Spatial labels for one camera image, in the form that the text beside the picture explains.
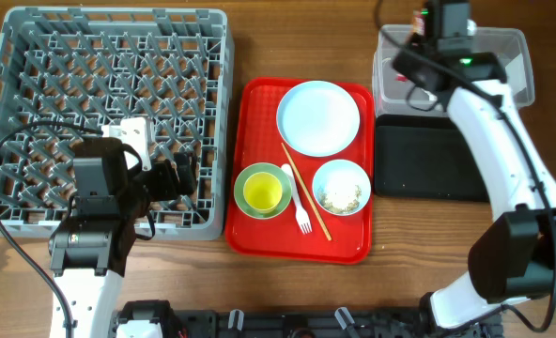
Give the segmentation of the yellow plastic cup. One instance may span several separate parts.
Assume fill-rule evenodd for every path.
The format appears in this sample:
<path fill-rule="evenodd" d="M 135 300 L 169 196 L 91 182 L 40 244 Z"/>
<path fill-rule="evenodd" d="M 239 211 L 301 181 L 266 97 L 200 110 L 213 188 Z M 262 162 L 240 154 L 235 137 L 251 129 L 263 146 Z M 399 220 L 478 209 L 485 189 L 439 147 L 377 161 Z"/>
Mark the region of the yellow plastic cup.
<path fill-rule="evenodd" d="M 261 214 L 274 211 L 282 199 L 282 193 L 279 179 L 267 172 L 252 174 L 243 187 L 246 203 Z"/>

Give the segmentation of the light blue small bowl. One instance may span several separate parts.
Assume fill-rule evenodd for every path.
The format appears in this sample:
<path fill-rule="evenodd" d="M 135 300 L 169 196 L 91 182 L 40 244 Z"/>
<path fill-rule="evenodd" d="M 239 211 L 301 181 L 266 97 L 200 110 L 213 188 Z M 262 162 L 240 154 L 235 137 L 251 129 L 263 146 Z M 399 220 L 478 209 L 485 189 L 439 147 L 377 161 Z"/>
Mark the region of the light blue small bowl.
<path fill-rule="evenodd" d="M 322 164 L 313 176 L 312 189 L 319 206 L 335 216 L 360 212 L 371 196 L 368 174 L 359 164 L 348 160 Z"/>

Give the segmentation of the red snack wrapper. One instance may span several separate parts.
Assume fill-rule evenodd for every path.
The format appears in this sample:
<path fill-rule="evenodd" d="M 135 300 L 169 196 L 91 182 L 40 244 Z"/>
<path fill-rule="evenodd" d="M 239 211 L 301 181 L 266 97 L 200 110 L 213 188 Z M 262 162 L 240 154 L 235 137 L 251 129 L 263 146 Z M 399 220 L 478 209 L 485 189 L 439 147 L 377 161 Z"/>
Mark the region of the red snack wrapper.
<path fill-rule="evenodd" d="M 423 10 L 413 11 L 411 32 L 419 36 L 425 34 L 425 12 Z"/>

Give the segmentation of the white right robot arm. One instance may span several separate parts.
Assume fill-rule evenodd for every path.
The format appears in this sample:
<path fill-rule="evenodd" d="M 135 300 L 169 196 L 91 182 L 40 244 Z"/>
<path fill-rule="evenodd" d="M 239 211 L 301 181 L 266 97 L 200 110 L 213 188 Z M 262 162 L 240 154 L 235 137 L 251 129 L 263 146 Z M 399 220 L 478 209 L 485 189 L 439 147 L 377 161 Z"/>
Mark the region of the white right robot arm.
<path fill-rule="evenodd" d="M 467 272 L 430 295 L 434 324 L 459 329 L 547 297 L 543 323 L 527 325 L 543 332 L 556 310 L 556 181 L 523 126 L 505 69 L 472 49 L 469 2 L 428 1 L 419 18 L 422 51 L 440 67 L 428 88 L 469 146 L 493 217 Z"/>

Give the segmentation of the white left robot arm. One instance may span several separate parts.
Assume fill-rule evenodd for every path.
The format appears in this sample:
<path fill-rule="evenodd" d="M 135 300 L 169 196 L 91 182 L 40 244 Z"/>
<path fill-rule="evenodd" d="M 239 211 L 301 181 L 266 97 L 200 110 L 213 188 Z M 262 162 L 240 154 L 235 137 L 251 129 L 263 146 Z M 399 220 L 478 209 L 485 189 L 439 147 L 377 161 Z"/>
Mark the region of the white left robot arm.
<path fill-rule="evenodd" d="M 195 190 L 194 155 L 145 166 L 133 147 L 111 137 L 86 139 L 72 148 L 76 190 L 68 215 L 49 239 L 51 271 L 61 292 L 54 300 L 53 337 L 109 334 L 127 258 L 140 239 L 135 222 L 152 217 L 153 202 Z"/>

